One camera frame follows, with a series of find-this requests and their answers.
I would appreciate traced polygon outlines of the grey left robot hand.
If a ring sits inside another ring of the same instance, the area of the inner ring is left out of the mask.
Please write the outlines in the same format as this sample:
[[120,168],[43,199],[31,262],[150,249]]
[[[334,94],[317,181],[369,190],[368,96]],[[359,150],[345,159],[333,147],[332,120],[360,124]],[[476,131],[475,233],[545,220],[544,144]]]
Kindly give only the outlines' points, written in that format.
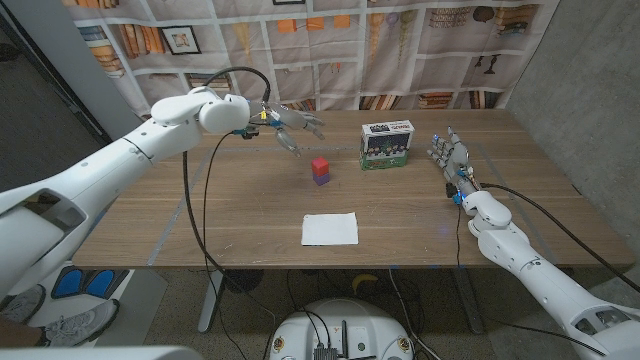
[[278,103],[249,102],[250,123],[253,127],[260,125],[270,126],[275,129],[275,138],[278,143],[296,157],[300,157],[300,149],[287,129],[304,129],[313,133],[320,140],[325,136],[319,129],[324,122],[314,114],[305,111],[291,110]]

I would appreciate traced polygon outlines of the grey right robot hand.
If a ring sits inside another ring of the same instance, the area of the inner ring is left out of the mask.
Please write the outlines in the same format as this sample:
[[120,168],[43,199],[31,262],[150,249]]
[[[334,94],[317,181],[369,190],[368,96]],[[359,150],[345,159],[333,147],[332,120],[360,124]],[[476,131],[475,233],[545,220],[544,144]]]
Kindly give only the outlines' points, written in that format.
[[464,198],[480,189],[474,178],[467,147],[451,127],[447,128],[449,139],[437,134],[432,138],[432,149],[427,154],[443,171],[447,183],[447,194]]

